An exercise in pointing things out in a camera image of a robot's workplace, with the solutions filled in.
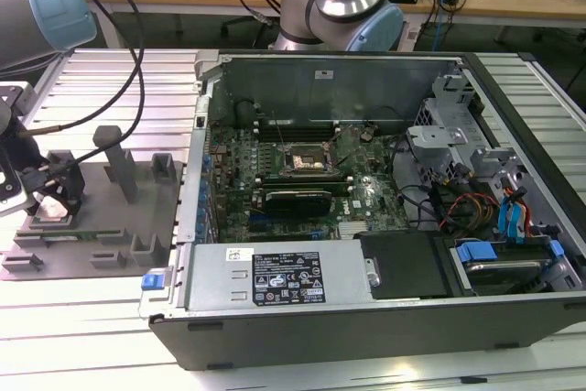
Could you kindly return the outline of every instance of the blue tab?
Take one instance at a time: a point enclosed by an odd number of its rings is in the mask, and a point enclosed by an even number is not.
[[[143,290],[162,290],[165,288],[165,274],[146,274],[140,285]]]
[[[555,255],[556,258],[564,256],[564,248],[561,247],[561,243],[558,240],[552,240],[549,242],[549,247],[551,247],[551,252],[553,252],[553,255]]]
[[[466,246],[472,260],[496,260],[496,252],[490,242],[466,242]]]
[[[472,256],[470,255],[470,251],[468,250],[468,247],[463,244],[462,246],[458,246],[456,248],[456,252],[458,252],[458,256],[460,257],[460,261],[462,261],[463,263],[467,263],[470,260],[472,260]]]

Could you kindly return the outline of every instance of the floor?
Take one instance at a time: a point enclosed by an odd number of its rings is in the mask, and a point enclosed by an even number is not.
[[[132,30],[134,18],[128,14],[115,15],[123,29]],[[183,16],[184,32],[175,32],[172,16],[148,14],[146,24],[146,43],[149,48],[239,48],[252,47],[260,27],[256,22],[231,26],[228,37],[220,35],[224,16]],[[503,43],[496,43],[494,37],[498,27],[455,25],[444,39],[440,50],[474,52],[528,52],[533,54],[549,74],[565,87],[579,66],[586,62],[586,44],[576,39],[578,29],[546,29],[540,41],[533,37],[537,29],[530,27],[509,28]],[[269,29],[259,40],[259,48],[266,48],[277,37],[277,29]],[[422,36],[416,50],[431,50],[435,29]],[[98,37],[93,47],[103,47],[103,39]],[[586,71],[570,89],[570,96],[582,108],[586,108]]]

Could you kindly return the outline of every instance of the sticker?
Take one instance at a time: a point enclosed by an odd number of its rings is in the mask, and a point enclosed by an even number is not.
[[[316,80],[333,80],[333,71],[315,71]]]
[[[226,261],[253,261],[253,247],[229,247],[226,249]]]
[[[257,306],[326,302],[320,254],[253,255],[253,298]]]

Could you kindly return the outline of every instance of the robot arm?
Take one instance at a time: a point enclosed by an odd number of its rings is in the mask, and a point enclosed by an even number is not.
[[[403,26],[388,0],[281,0],[276,50],[388,50]]]
[[[85,0],[0,0],[0,70],[95,38]]]

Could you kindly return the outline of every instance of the power supply label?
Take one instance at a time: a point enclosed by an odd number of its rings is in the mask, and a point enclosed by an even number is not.
[[[320,253],[253,255],[253,302],[257,306],[326,302]]]

